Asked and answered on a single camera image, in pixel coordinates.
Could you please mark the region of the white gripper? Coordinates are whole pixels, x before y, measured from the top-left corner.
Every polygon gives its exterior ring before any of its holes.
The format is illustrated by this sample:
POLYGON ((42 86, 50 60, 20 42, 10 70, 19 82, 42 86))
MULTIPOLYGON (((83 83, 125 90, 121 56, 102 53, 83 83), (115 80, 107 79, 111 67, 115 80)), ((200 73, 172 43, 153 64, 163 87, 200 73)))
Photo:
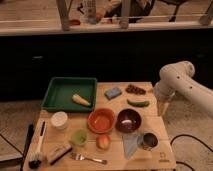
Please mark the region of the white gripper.
POLYGON ((160 80, 153 88, 153 93, 158 100, 158 115, 163 116, 169 106, 169 102, 175 95, 175 91, 170 88, 164 81, 160 80))

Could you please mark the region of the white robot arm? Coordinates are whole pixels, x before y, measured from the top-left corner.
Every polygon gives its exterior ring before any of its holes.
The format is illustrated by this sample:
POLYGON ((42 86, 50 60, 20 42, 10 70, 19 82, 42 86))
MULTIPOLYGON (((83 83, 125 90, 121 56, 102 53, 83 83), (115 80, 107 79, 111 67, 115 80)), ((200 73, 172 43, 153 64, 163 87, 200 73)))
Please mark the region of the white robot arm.
POLYGON ((189 61, 167 64, 159 71, 153 93, 158 101, 168 102, 179 92, 213 119, 213 90, 194 81, 194 74, 195 67, 189 61))

